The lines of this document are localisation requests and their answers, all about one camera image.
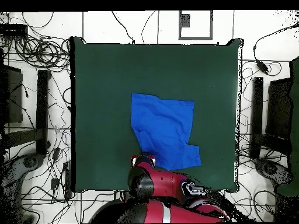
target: black border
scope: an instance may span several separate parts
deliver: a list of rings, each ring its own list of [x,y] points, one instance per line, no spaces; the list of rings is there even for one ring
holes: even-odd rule
[[[119,45],[122,43],[87,43],[82,37],[77,37],[76,38],[81,39],[83,44],[109,44],[109,45]],[[223,188],[221,190],[228,191],[229,193],[236,193],[239,191],[239,184],[238,184],[238,168],[239,168],[239,154],[240,154],[240,148],[239,148],[239,139],[240,139],[240,122],[241,122],[241,98],[242,98],[242,52],[243,52],[243,46],[244,46],[244,40],[242,38],[232,38],[227,44],[225,45],[220,45],[220,44],[191,44],[190,46],[230,46],[235,40],[240,41],[239,49],[238,49],[238,58],[237,58],[237,68],[238,68],[238,85],[237,85],[237,113],[236,113],[236,133],[235,133],[235,139],[237,143],[237,148],[235,150],[236,154],[236,165],[234,167],[234,173],[235,173],[235,181],[234,183],[236,184],[237,190],[236,191],[230,191],[226,188]],[[151,44],[151,46],[183,46],[184,44]],[[76,97],[75,97],[75,90],[76,90],[76,80],[75,80],[75,42],[74,42],[74,36],[71,36],[69,38],[69,62],[70,62],[70,68],[71,68],[71,73],[70,73],[70,78],[71,78],[71,153],[72,153],[72,166],[70,168],[71,170],[71,190],[74,193],[81,193],[82,191],[77,191],[75,189],[76,185],[76,139],[75,139],[75,126],[76,126]],[[148,44],[134,44],[134,46],[148,46]],[[193,176],[188,175],[190,179],[193,179],[194,181],[197,181],[200,183],[200,181],[196,180],[193,178]]]
[[[182,11],[179,10],[179,40],[213,40],[213,10],[210,10],[210,36],[209,37],[182,37]]]

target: cloth fold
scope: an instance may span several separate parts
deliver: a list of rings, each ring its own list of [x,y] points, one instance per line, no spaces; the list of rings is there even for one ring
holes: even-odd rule
[[[140,148],[156,157],[157,166],[176,170],[201,165],[199,147],[187,144],[193,109],[193,101],[132,94],[131,126]]]

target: blue cloth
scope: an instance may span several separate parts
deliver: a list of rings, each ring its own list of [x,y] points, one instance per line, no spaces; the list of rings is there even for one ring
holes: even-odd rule
[[[187,144],[193,108],[193,101],[132,94],[131,126],[140,148],[156,157],[157,166],[175,170],[201,165],[199,147]]]

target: black cable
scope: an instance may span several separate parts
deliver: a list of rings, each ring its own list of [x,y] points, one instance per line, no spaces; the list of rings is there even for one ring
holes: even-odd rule
[[[241,174],[239,174],[239,176],[250,173],[250,171],[252,170],[252,168],[253,168],[253,167],[251,167],[250,170],[249,170],[248,172],[246,172],[246,173],[241,173]]]
[[[68,103],[68,104],[71,104],[71,102],[66,101],[66,100],[65,100],[65,97],[64,97],[64,94],[65,94],[66,91],[68,91],[69,89],[71,89],[71,87],[68,87],[67,89],[64,90],[64,92],[63,92],[63,94],[62,94],[62,99],[63,99],[64,102],[66,102],[66,103]]]
[[[40,198],[40,199],[27,199],[27,200],[38,200],[38,201],[49,201],[49,199],[42,199],[42,198]],[[44,203],[41,203],[41,204],[34,204],[34,205],[50,205],[50,204],[56,204],[56,203],[58,203],[58,202],[55,202],[55,203],[51,203],[51,202],[44,202]],[[31,203],[25,203],[25,204],[22,204],[21,206],[25,206],[25,205],[33,205],[33,204],[31,204]]]
[[[50,169],[50,171],[49,171],[48,177],[46,178],[44,184],[43,184],[41,187],[37,187],[37,188],[42,188],[42,187],[44,187],[44,185],[46,184],[46,182],[47,182],[48,179],[50,178],[51,169]],[[35,192],[30,193],[31,190],[32,190],[33,188],[35,188],[35,187],[36,187],[36,186],[32,187],[27,193],[25,193],[25,194],[21,194],[21,195],[24,195],[24,196],[22,197],[22,200],[24,199],[24,197],[26,197],[26,196],[28,196],[28,195],[33,195],[33,194],[37,193],[37,192],[40,190],[40,189],[38,189],[38,190],[36,190]]]
[[[158,10],[157,44],[159,44],[159,15],[160,15],[160,10]]]
[[[265,36],[259,38],[259,39],[256,41],[255,45],[253,46],[253,55],[254,55],[254,57],[255,57],[255,60],[258,61],[258,59],[257,59],[256,56],[255,56],[255,50],[256,50],[256,45],[258,44],[258,42],[259,42],[261,39],[266,38],[266,37],[269,37],[269,36],[271,36],[271,35],[273,35],[273,34],[280,33],[280,32],[282,32],[282,31],[285,31],[285,30],[288,30],[288,29],[297,28],[297,27],[299,27],[299,22],[297,22],[296,24],[294,24],[294,25],[292,25],[292,26],[290,26],[290,27],[284,27],[283,29],[279,29],[279,30],[275,31],[274,33],[270,33],[270,34],[267,34],[267,35],[265,35]]]
[[[9,94],[13,93],[14,91],[16,91],[16,90],[17,90],[19,87],[21,87],[21,86],[24,87],[24,89],[25,89],[25,95],[26,95],[27,98],[29,98],[29,94],[28,94],[28,92],[27,92],[27,90],[26,90],[27,87],[25,87],[22,83],[20,83],[20,84],[18,84],[17,86],[15,86],[15,88],[14,88]]]
[[[33,176],[33,177],[29,178],[29,179],[24,179],[24,180],[31,180],[31,179],[33,179],[33,178],[40,177],[40,176],[44,175],[47,171],[49,171],[49,168],[47,168],[46,171],[44,171],[44,172],[43,172],[42,174],[40,174],[40,175]]]
[[[30,27],[35,28],[35,29],[39,29],[39,28],[42,28],[42,27],[46,27],[46,26],[52,21],[53,15],[54,15],[54,11],[52,12],[52,15],[51,15],[50,20],[49,20],[45,25],[40,26],[40,27],[34,27],[34,26],[31,26],[31,25],[28,24],[28,22],[26,21],[26,19],[25,19],[25,17],[24,17],[24,12],[22,12],[22,18],[24,19],[24,21],[26,22],[26,24],[27,24],[28,26],[30,26]]]
[[[29,114],[28,114],[28,112],[27,112],[27,109],[25,109],[25,108],[23,108],[22,106],[20,106],[19,104],[17,104],[17,102],[15,102],[14,100],[12,100],[12,99],[9,99],[13,104],[15,104],[15,105],[17,105],[18,107],[20,107],[21,109],[23,109],[24,110],[24,112],[27,114],[27,116],[28,116],[28,118],[29,118],[29,121],[30,121],[30,123],[31,123],[31,126],[32,126],[32,128],[34,129],[34,131],[36,132],[36,129],[35,129],[35,127],[34,127],[34,125],[33,125],[33,123],[32,123],[32,120],[31,120],[31,118],[30,118],[30,116],[29,116]]]
[[[35,211],[31,211],[31,210],[29,210],[29,209],[25,209],[24,207],[21,207],[21,208],[22,208],[24,211],[28,211],[28,212],[37,214],[37,215],[39,216],[39,218],[38,218],[38,220],[37,220],[37,222],[36,222],[35,224],[38,224],[38,222],[40,221],[40,214],[39,214],[39,213],[37,213],[37,212],[35,212]]]
[[[65,40],[64,38],[53,37],[53,36],[50,37],[50,36],[46,36],[46,35],[40,34],[40,33],[38,33],[36,30],[33,29],[34,27],[29,26],[28,23],[26,23],[24,20],[19,19],[19,18],[17,18],[17,17],[10,17],[9,20],[11,20],[11,19],[17,19],[17,20],[20,20],[21,22],[25,23],[25,24],[32,30],[32,32],[33,32],[36,36],[40,36],[40,38],[42,37],[43,39],[49,39],[49,40],[50,40],[50,39]]]
[[[55,129],[56,139],[55,139],[55,143],[54,143],[54,145],[53,145],[53,149],[55,149],[55,146],[56,146],[56,143],[57,143],[57,139],[58,139],[58,134],[57,134],[57,130],[56,130],[56,128],[53,126],[53,123],[52,123],[52,120],[51,120],[49,111],[48,111],[48,116],[49,116],[49,120],[50,120],[50,123],[51,123],[53,129]]]
[[[59,142],[58,146],[60,146],[60,143],[63,142],[64,145],[67,146],[67,147],[69,148],[69,144],[66,143],[66,141],[67,141],[67,136],[66,136],[66,134],[68,134],[68,135],[71,135],[71,134],[70,134],[70,133],[67,133],[67,132],[64,133],[65,131],[66,131],[66,129],[63,130],[63,132],[61,133],[62,135],[61,135],[61,139],[60,139],[60,142]]]
[[[27,144],[27,145],[21,147],[21,148],[19,149],[19,151],[17,152],[17,154],[16,154],[13,158],[10,158],[7,162],[5,162],[5,163],[3,163],[3,164],[5,165],[5,164],[7,164],[7,163],[9,163],[9,162],[12,162],[15,158],[17,158],[18,154],[20,153],[20,151],[21,151],[23,148],[28,147],[29,145],[34,144],[34,143],[35,143],[35,141],[33,141],[33,142],[31,142],[31,143],[29,143],[29,144]]]
[[[252,199],[252,195],[251,195],[250,191],[249,191],[249,190],[248,190],[248,189],[247,189],[241,182],[238,181],[238,183],[239,183],[241,186],[243,186],[244,189],[247,190],[247,192],[248,192],[248,194],[249,194],[249,196],[250,196],[250,200],[249,200],[249,204],[250,204],[250,203],[251,203],[251,199]],[[252,208],[250,207],[250,213],[249,213],[248,216],[250,216],[251,213],[252,213]]]
[[[57,202],[60,202],[60,203],[63,203],[63,204],[67,202],[67,200],[57,199],[56,197],[53,197],[50,193],[48,193],[47,191],[45,191],[44,189],[42,189],[41,187],[36,186],[36,185],[34,187],[32,187],[29,190],[29,192],[31,192],[31,190],[34,189],[34,188],[38,188],[39,190],[42,190],[44,193],[46,193],[48,196],[50,196],[52,199],[56,200]]]
[[[34,205],[36,205],[37,202],[39,202],[39,200],[37,200],[34,204],[31,204],[31,206],[30,206],[29,208],[27,208],[27,209],[25,209],[24,207],[22,207],[22,208],[25,209],[25,211],[29,211],[29,209],[30,209],[31,207],[33,207]]]
[[[255,213],[256,213],[256,215],[258,216],[258,218],[259,218],[262,222],[264,222],[264,220],[263,220],[263,219],[259,216],[259,214],[258,214],[258,209],[256,208],[257,203],[256,203],[256,201],[255,201],[256,196],[257,196],[258,194],[260,194],[260,193],[269,193],[269,194],[271,194],[272,196],[274,196],[275,198],[276,198],[276,195],[275,195],[274,193],[270,192],[270,191],[262,190],[262,191],[258,191],[258,192],[253,196],[253,207],[254,207],[254,209],[255,209]]]
[[[57,89],[58,89],[58,91],[59,91],[59,94],[60,94],[61,98],[63,99],[63,98],[64,98],[64,97],[63,97],[63,94],[61,93],[60,88],[58,87],[58,84],[57,84],[55,78],[54,78],[53,76],[52,76],[52,78],[53,78],[53,80],[54,80],[54,82],[55,82],[55,84],[56,84],[56,87],[57,87]]]
[[[54,106],[54,105],[56,105],[57,107],[59,107],[59,108],[62,109],[62,113],[61,113],[61,115],[60,115],[60,118],[61,118],[61,120],[63,121],[64,124],[63,124],[63,126],[62,126],[60,129],[63,129],[63,128],[66,126],[66,124],[67,124],[67,123],[64,121],[63,117],[62,117],[62,115],[64,114],[65,109],[64,109],[63,107],[59,106],[57,103],[52,104],[50,107],[52,107],[52,106]]]
[[[77,224],[80,224],[79,221],[78,221],[78,219],[77,219],[76,202],[74,203],[74,212],[75,212],[75,218],[76,218]]]
[[[245,209],[244,206],[242,206],[242,208],[248,213],[248,215],[245,215],[245,216],[247,216],[247,217],[251,216],[251,213],[249,213],[249,212],[247,211],[247,209]]]
[[[114,16],[114,18],[117,20],[117,22],[125,29],[127,35],[128,35],[128,30],[126,29],[126,27],[118,20],[118,18],[115,16],[114,12],[112,11],[112,15]],[[128,37],[132,40],[132,44],[135,44],[135,40],[128,35]]]
[[[60,216],[60,219],[61,219],[61,218],[67,213],[67,211],[70,209],[72,203],[73,203],[73,202],[71,202],[70,205],[64,206],[64,207],[62,208],[62,210],[60,210],[59,213],[56,214],[56,216],[53,218],[52,222],[50,222],[50,223],[48,223],[48,224],[53,224],[55,221],[57,221],[58,219],[56,219],[56,217],[60,214],[60,212],[63,212],[63,210],[64,210],[65,208],[68,208],[68,209],[67,209],[67,210]]]
[[[95,204],[95,202],[98,202],[98,201],[97,201],[98,196],[103,196],[103,195],[111,196],[111,195],[113,195],[113,194],[105,194],[105,193],[100,193],[100,194],[98,194],[98,195],[96,196],[95,200],[93,200],[93,203],[92,203],[90,206],[88,206],[86,209],[83,210],[83,213],[82,213],[82,223],[83,223],[83,221],[84,221],[84,212],[87,211],[88,209],[90,209],[90,208]]]
[[[255,61],[247,61],[246,63],[243,64],[243,66],[244,66],[245,64],[249,63],[249,62],[254,62],[254,63],[256,63]],[[277,75],[281,72],[281,70],[282,70],[281,63],[279,63],[279,62],[271,62],[271,63],[265,64],[266,66],[269,66],[269,67],[270,67],[270,71],[269,71],[269,72],[272,71],[271,64],[278,64],[279,67],[280,67],[280,69],[279,69],[279,71],[278,71],[277,74],[271,75],[271,74],[268,73],[267,75],[269,75],[269,76],[277,76]],[[245,69],[242,70],[242,74],[243,74],[243,73],[245,72],[245,70],[247,70],[247,69],[250,69],[250,70],[251,70],[251,74],[250,74],[249,76],[245,77],[245,78],[242,76],[242,80],[244,80],[244,82],[245,82],[245,87],[244,87],[244,90],[243,90],[242,94],[243,94],[243,98],[244,98],[245,100],[247,100],[248,102],[252,102],[251,100],[248,100],[248,99],[245,97],[245,91],[246,91],[246,88],[248,87],[248,85],[252,82],[252,76],[253,76],[255,73],[259,72],[260,69],[258,69],[256,72],[253,73],[253,69],[250,68],[250,67],[247,67],[247,68],[245,68]],[[248,83],[246,83],[246,80],[245,80],[245,79],[246,79],[246,78],[249,78],[249,77],[250,77],[250,80],[249,80]]]
[[[47,68],[49,71],[53,72],[59,71],[52,69],[69,71],[68,66],[70,63],[68,40],[64,40],[62,45],[59,45],[55,41],[44,41],[29,35],[27,40],[18,40],[14,42],[16,54],[27,64],[30,64],[35,68]]]
[[[153,11],[153,13],[148,17],[148,19],[147,19],[147,21],[146,21],[146,23],[145,23],[145,25],[144,25],[144,27],[143,27],[143,29],[142,29],[142,31],[141,31],[141,38],[142,38],[142,42],[143,42],[143,44],[144,44],[144,40],[143,40],[143,30],[145,29],[145,26],[147,25],[147,22],[148,22],[148,20],[151,18],[151,16],[155,13],[156,11]]]
[[[80,224],[83,222],[82,220],[82,193],[80,193]]]

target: electrical cord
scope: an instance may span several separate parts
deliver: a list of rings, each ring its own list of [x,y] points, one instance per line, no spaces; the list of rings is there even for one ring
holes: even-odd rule
[[[156,12],[156,10],[155,11],[153,11],[153,13],[148,17],[148,19],[147,19],[147,21],[146,21],[146,23],[145,23],[145,25],[144,25],[144,27],[143,27],[143,29],[142,29],[142,31],[141,31],[141,38],[142,38],[142,42],[143,42],[143,44],[144,44],[144,40],[143,40],[143,30],[145,29],[145,26],[147,25],[147,22],[148,22],[148,20],[151,18],[151,16],[154,14]]]
[[[39,29],[39,28],[42,28],[42,27],[46,27],[46,26],[52,21],[53,15],[54,15],[54,12],[52,12],[52,15],[51,15],[50,20],[49,20],[45,25],[40,26],[40,27],[34,27],[34,26],[31,26],[31,25],[28,24],[28,22],[26,21],[26,19],[25,19],[25,17],[24,17],[24,12],[22,12],[22,18],[24,19],[24,21],[26,22],[26,24],[27,24],[28,26],[30,26],[30,27],[35,28],[35,29]]]
[[[64,207],[62,208],[62,210],[60,210],[59,213],[56,214],[56,216],[53,218],[52,222],[50,222],[50,223],[48,223],[48,224],[53,224],[55,221],[57,221],[58,219],[56,219],[56,217],[57,217],[60,213],[61,213],[61,216],[60,216],[60,219],[61,219],[61,218],[68,212],[68,210],[70,209],[72,203],[73,203],[73,201],[71,202],[70,205],[64,206]]]
[[[43,172],[42,174],[40,174],[40,175],[36,175],[36,176],[33,176],[33,177],[29,178],[29,179],[24,179],[24,180],[28,181],[28,180],[31,180],[31,179],[33,179],[33,178],[40,177],[40,176],[44,175],[47,171],[49,171],[49,168],[47,168],[46,171],[44,171],[44,172]]]
[[[21,206],[21,208],[22,208],[24,211],[28,211],[28,212],[31,212],[31,213],[34,213],[34,214],[38,215],[39,218],[38,218],[37,222],[35,223],[35,224],[38,224],[38,222],[40,221],[40,214],[39,214],[38,212],[31,211],[31,210],[29,210],[29,209],[25,209],[25,208],[22,207],[22,206]]]
[[[114,193],[112,193],[112,194],[105,194],[105,193],[100,193],[100,194],[98,194],[98,195],[96,196],[95,200],[93,201],[93,203],[92,203],[90,206],[88,206],[86,209],[83,210],[83,213],[82,213],[82,223],[83,223],[83,221],[84,221],[84,213],[85,213],[85,211],[87,211],[88,209],[90,209],[90,208],[95,204],[95,202],[97,202],[96,200],[97,200],[97,198],[98,198],[99,196],[103,196],[103,195],[111,196],[111,195],[113,195],[113,194],[114,194]]]
[[[247,61],[246,63],[243,64],[243,66],[244,66],[245,64],[249,63],[249,62],[254,62],[254,63],[256,63],[255,61]],[[265,64],[266,66],[269,66],[269,67],[270,67],[270,69],[268,69],[269,72],[272,71],[272,67],[271,67],[271,65],[273,65],[273,64],[278,64],[279,67],[280,67],[280,69],[279,69],[278,73],[276,73],[276,74],[274,74],[274,75],[271,75],[271,74],[268,73],[267,75],[269,75],[269,76],[277,76],[277,75],[281,72],[281,70],[282,70],[281,63],[279,63],[279,62],[271,62],[271,63]],[[247,76],[247,77],[243,77],[243,73],[244,73],[247,69],[250,69],[250,70],[251,70],[251,74],[250,74],[249,76]],[[252,79],[253,79],[252,77],[253,77],[253,75],[256,74],[256,73],[259,72],[259,71],[260,71],[260,69],[258,69],[257,71],[253,72],[253,69],[250,68],[250,67],[247,67],[247,68],[245,68],[245,69],[242,70],[242,80],[245,82],[245,87],[244,87],[244,91],[242,92],[242,94],[243,94],[243,98],[244,98],[245,100],[247,100],[248,102],[252,102],[252,101],[251,101],[251,100],[248,100],[248,99],[245,97],[245,91],[246,91],[248,85],[252,82]]]
[[[44,193],[46,193],[49,197],[51,197],[52,199],[56,200],[57,202],[60,202],[60,203],[66,203],[67,200],[63,200],[63,199],[57,199],[56,197],[53,197],[50,193],[48,193],[47,191],[45,191],[44,189],[42,189],[41,187],[35,185],[34,187],[32,187],[29,192],[31,192],[32,189],[34,188],[38,188],[39,190],[42,190]],[[26,193],[22,198],[21,200],[23,200],[29,193]]]
[[[36,205],[37,202],[39,202],[39,200],[37,200],[34,204],[31,204],[31,206],[29,208],[27,208],[26,210],[29,210],[31,207],[33,207],[34,205]]]
[[[47,170],[46,170],[46,171],[49,171],[49,174],[48,174],[48,177],[46,178],[44,184],[41,186],[41,188],[44,187],[44,185],[45,185],[46,182],[48,181],[50,175],[52,176],[51,171],[52,171],[52,169],[54,169],[54,166],[50,166],[50,167],[48,166],[48,163],[51,162],[51,157],[50,157],[50,156],[51,156],[51,152],[50,152],[50,154],[49,154],[49,156],[48,156]],[[24,196],[22,197],[22,199],[24,199],[25,196],[27,196],[27,195],[33,195],[33,194],[35,194],[36,192],[39,191],[39,189],[38,189],[38,190],[36,190],[35,192],[30,193],[31,190],[32,190],[33,188],[34,188],[34,187],[32,187],[32,188],[29,190],[29,192],[27,192],[26,194],[22,194],[22,195],[24,195]]]
[[[26,90],[27,87],[25,87],[22,83],[20,83],[20,84],[18,84],[17,86],[15,86],[15,88],[14,88],[9,94],[13,93],[14,91],[16,91],[16,90],[17,90],[19,87],[21,87],[21,86],[24,87],[24,89],[25,89],[25,95],[26,95],[27,98],[29,98],[29,94],[28,94],[28,92],[27,92],[27,90]]]
[[[67,143],[67,136],[66,134],[68,134],[69,136],[71,136],[70,133],[67,133],[66,132],[66,129],[63,130],[63,132],[61,133],[61,139],[60,139],[60,142],[58,144],[58,147],[60,146],[60,143],[63,142],[65,146],[67,146],[69,148],[69,144]]]
[[[159,44],[159,15],[160,15],[160,10],[158,10],[157,44]]]
[[[251,193],[250,193],[250,191],[241,183],[241,182],[238,182],[241,186],[243,186],[243,188],[244,189],[246,189],[247,190],[247,192],[248,192],[248,194],[249,194],[249,196],[250,196],[250,198],[249,198],[249,203],[251,203],[251,200],[252,200],[252,195],[251,195]],[[247,213],[248,213],[248,216],[251,216],[251,213],[252,213],[252,208],[250,207],[250,212],[248,212],[247,211]]]
[[[14,49],[21,61],[35,68],[47,68],[49,71],[69,71],[69,40],[64,40],[61,45],[55,41],[37,39],[28,35],[27,40],[15,40]]]
[[[128,30],[126,29],[126,27],[118,20],[118,18],[115,16],[114,12],[112,11],[112,15],[114,16],[114,18],[117,20],[117,22],[125,29],[127,36],[132,40],[132,44],[135,44],[135,40],[128,35]]]
[[[29,116],[29,114],[28,114],[28,112],[27,112],[27,109],[25,109],[25,108],[23,108],[22,106],[20,106],[19,104],[17,104],[17,102],[15,102],[13,99],[9,99],[13,104],[15,104],[15,105],[17,105],[18,107],[20,107],[26,114],[27,114],[27,116],[28,116],[28,119],[29,119],[29,121],[30,121],[30,123],[31,123],[31,126],[32,126],[32,128],[34,129],[34,131],[35,131],[35,135],[36,135],[36,129],[35,129],[35,127],[34,127],[34,125],[33,125],[33,123],[32,123],[32,120],[31,120],[31,118],[30,118],[30,116]]]
[[[43,35],[43,34],[40,34],[39,32],[37,32],[34,27],[28,25],[27,22],[25,22],[24,20],[22,19],[19,19],[17,17],[10,17],[9,20],[12,20],[12,19],[17,19],[17,20],[20,20],[21,22],[25,23],[30,29],[31,31],[37,36],[39,37],[39,39],[48,39],[48,40],[51,40],[51,39],[58,39],[58,40],[65,40],[64,38],[59,38],[59,37],[53,37],[53,36],[47,36],[47,35]]]
[[[255,201],[255,198],[256,198],[256,196],[258,195],[258,194],[260,194],[260,193],[269,193],[269,194],[271,194],[272,196],[274,196],[275,198],[276,198],[276,195],[274,194],[274,193],[272,193],[272,192],[270,192],[270,191],[267,191],[267,190],[262,190],[262,191],[258,191],[254,196],[253,196],[253,207],[254,207],[254,209],[255,209],[255,213],[256,213],[256,215],[258,216],[258,218],[262,221],[262,222],[264,222],[264,220],[260,217],[260,215],[258,214],[258,209],[257,209],[257,203],[256,203],[256,201]]]
[[[75,218],[76,218],[77,224],[80,224],[79,221],[78,221],[78,219],[77,219],[76,202],[74,203],[74,212],[75,212]]]
[[[64,90],[64,92],[63,92],[63,94],[62,94],[62,99],[63,99],[63,101],[66,102],[66,103],[68,103],[68,104],[71,104],[71,102],[68,102],[68,101],[65,100],[64,94],[66,93],[66,91],[68,91],[68,90],[70,90],[70,89],[71,89],[71,87],[68,87],[67,89]]]

